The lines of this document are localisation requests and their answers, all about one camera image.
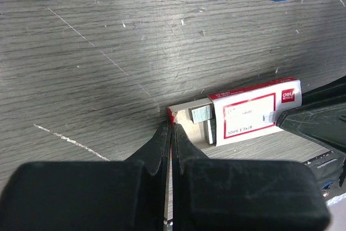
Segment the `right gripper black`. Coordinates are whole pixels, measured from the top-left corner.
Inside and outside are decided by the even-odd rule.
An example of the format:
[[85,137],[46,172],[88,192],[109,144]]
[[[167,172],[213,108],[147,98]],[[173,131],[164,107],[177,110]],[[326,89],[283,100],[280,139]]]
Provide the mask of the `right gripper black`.
[[330,151],[304,162],[323,196],[339,193],[345,180],[345,77],[302,94],[302,105],[282,112],[276,126]]

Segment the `red white staple box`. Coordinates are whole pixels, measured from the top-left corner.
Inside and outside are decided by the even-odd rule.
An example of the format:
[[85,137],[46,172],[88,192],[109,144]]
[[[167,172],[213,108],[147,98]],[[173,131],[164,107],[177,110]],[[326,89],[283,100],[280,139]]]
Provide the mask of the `red white staple box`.
[[[288,77],[172,105],[168,113],[172,123],[180,124],[195,146],[206,149],[277,133],[280,114],[301,104],[301,82]],[[214,145],[204,138],[203,122],[193,124],[189,113],[189,109],[204,105],[211,105],[216,120]]]

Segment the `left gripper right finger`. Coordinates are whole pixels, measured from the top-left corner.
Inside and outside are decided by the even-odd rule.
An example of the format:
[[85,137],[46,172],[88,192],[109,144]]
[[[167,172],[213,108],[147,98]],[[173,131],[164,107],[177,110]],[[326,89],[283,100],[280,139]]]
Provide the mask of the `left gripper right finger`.
[[210,159],[180,124],[171,136],[174,230],[325,230],[313,172],[296,161]]

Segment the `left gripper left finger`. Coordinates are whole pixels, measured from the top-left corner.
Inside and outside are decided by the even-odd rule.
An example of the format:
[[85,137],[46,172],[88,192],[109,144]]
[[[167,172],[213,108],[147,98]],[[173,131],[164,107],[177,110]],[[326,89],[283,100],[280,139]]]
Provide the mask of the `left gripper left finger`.
[[166,230],[171,124],[124,161],[37,161],[1,193],[1,230]]

